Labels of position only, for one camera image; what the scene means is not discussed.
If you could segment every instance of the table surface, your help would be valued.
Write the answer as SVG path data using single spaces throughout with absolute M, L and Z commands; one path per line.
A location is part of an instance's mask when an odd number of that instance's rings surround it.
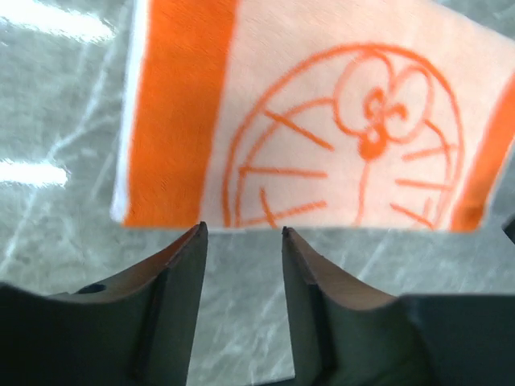
M 441 2 L 515 38 L 515 0 Z M 109 218 L 132 7 L 130 0 L 0 2 L 0 280 L 41 294 L 77 290 L 178 235 L 126 230 Z M 57 31 L 56 19 L 68 29 Z M 301 234 L 392 294 L 512 293 L 515 245 L 501 225 L 515 213 L 514 198 L 511 162 L 474 234 Z M 210 236 L 189 385 L 293 373 L 280 251 L 278 231 Z

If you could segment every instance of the cartoon eye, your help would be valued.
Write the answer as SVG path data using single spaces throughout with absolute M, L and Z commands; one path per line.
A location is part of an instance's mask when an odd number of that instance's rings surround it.
M 392 64 L 375 51 L 359 56 L 345 68 L 334 92 L 334 119 L 344 133 L 363 134 L 379 118 L 392 78 Z
M 431 74 L 411 65 L 393 78 L 386 97 L 384 124 L 389 140 L 408 143 L 414 140 L 430 116 L 434 100 Z

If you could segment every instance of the towel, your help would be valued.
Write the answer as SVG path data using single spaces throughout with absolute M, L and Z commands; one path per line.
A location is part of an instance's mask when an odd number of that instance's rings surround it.
M 515 44 L 425 0 L 137 0 L 112 217 L 471 231 Z

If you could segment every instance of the orange stripe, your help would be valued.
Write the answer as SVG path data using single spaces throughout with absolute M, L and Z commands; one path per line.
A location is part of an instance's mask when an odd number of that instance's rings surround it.
M 124 225 L 190 227 L 200 216 L 237 0 L 148 1 Z
M 451 229 L 473 231 L 480 225 L 488 197 L 501 172 L 515 136 L 515 75 L 497 103 L 488 131 L 468 175 L 463 194 L 455 208 Z

